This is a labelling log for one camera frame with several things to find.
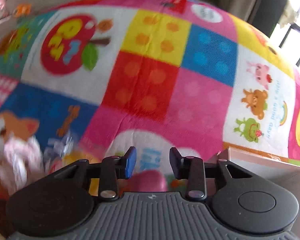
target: brown bear illustration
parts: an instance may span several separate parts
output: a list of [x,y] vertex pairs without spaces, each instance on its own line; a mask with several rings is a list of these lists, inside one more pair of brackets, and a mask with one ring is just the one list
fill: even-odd
[[265,116],[264,110],[267,109],[266,99],[268,98],[267,91],[263,90],[252,90],[250,91],[243,90],[245,98],[241,99],[241,102],[247,103],[247,108],[250,107],[251,112],[258,117],[259,120],[262,120]]

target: rainbow illustration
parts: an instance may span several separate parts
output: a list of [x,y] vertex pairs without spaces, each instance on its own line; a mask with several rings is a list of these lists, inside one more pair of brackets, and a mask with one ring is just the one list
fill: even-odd
[[288,116],[288,107],[285,101],[283,101],[282,108],[283,108],[283,117],[280,120],[280,126],[282,126],[286,122]]

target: red square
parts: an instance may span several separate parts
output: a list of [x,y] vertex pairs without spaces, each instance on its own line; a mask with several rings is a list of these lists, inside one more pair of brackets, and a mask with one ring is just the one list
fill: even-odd
[[173,65],[120,51],[102,105],[161,120],[178,71]]

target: yellow square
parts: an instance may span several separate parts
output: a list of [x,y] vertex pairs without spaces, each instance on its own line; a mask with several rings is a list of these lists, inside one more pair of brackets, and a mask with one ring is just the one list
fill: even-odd
[[273,46],[269,38],[255,27],[233,15],[230,16],[237,29],[238,43],[257,53],[294,80],[293,66],[284,59],[281,49]]
[[138,10],[121,50],[180,66],[191,23],[158,12]]

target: patterned fabric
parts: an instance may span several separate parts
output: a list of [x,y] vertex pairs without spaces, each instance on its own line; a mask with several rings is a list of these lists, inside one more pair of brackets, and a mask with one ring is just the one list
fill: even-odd
[[300,75],[265,35],[208,4],[76,1],[0,40],[0,145],[35,134],[44,149],[69,127],[97,159],[135,146],[137,172],[172,173],[172,146],[300,165]]

